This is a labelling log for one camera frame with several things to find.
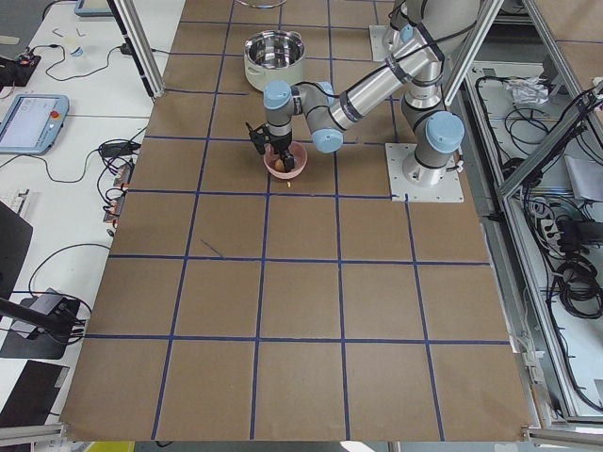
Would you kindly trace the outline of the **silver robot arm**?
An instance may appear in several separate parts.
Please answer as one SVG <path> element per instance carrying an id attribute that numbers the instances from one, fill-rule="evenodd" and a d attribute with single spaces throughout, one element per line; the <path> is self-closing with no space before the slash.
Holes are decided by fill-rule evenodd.
<path id="1" fill-rule="evenodd" d="M 292 170 L 291 119 L 302 115 L 316 148 L 333 153 L 343 145 L 344 132 L 406 86 L 402 112 L 417 144 L 402 164 L 403 174 L 416 186 L 437 185 L 464 138 L 462 121 L 443 105 L 443 67 L 475 26 L 480 6 L 478 1 L 395 2 L 393 36 L 382 65 L 339 94 L 324 83 L 269 82 L 263 93 L 267 121 L 249 130 L 256 150 L 277 155 L 285 170 Z"/>

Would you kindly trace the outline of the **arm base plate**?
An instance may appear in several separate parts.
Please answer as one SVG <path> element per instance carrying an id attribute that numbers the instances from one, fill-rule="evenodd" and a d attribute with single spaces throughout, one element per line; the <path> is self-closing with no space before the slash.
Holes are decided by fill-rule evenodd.
<path id="1" fill-rule="evenodd" d="M 372 24 L 369 27 L 372 60 L 383 61 L 399 41 L 399 31 L 389 25 Z"/>
<path id="2" fill-rule="evenodd" d="M 454 159 L 448 156 L 447 164 L 440 169 L 422 167 L 415 156 L 414 143 L 386 143 L 386 163 L 391 199 L 394 202 L 446 202 L 464 201 L 459 173 Z"/>

